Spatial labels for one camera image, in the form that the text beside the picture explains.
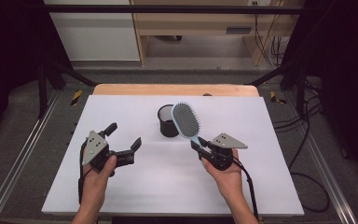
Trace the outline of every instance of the person's left hand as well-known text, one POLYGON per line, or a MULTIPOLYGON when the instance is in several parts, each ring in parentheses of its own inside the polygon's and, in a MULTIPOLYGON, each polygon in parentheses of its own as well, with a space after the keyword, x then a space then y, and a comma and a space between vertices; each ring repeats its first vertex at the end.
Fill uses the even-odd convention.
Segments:
POLYGON ((90 164, 83 166, 83 174, 85 175, 83 194, 74 222, 90 223, 86 220, 96 220, 103 206, 107 180, 112 171, 115 170, 116 162, 116 156, 111 156, 99 174, 92 169, 90 164))

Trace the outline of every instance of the black cup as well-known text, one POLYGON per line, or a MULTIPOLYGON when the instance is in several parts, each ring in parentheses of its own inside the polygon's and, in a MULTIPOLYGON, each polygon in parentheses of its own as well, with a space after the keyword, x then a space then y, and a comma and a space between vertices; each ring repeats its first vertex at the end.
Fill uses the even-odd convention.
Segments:
POLYGON ((172 108, 173 105, 164 105, 157 113, 159 120, 159 130, 161 131, 162 135, 166 137, 175 137, 179 134, 172 120, 172 108))

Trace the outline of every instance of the brush head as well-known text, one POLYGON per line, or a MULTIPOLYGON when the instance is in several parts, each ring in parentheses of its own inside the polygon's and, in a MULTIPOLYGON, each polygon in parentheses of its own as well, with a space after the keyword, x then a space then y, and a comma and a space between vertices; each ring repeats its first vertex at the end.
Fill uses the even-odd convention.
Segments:
POLYGON ((173 106, 172 120, 179 134, 183 137, 191 138, 199 134, 199 120, 188 103, 182 102, 173 106))

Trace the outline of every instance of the power outlet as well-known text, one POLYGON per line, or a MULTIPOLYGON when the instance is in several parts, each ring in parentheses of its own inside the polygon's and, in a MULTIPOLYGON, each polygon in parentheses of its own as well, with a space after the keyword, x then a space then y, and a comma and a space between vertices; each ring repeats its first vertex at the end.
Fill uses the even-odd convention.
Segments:
POLYGON ((249 0, 248 7, 268 7, 271 0, 249 0))

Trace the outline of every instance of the white wall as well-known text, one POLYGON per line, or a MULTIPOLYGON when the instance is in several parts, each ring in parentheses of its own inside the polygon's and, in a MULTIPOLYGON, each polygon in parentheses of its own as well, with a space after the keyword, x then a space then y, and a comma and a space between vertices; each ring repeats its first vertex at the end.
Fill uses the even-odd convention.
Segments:
MULTIPOLYGON (((45 0, 46 4, 128 5, 129 0, 45 0)), ((50 13, 71 61, 139 61, 131 14, 50 13)))

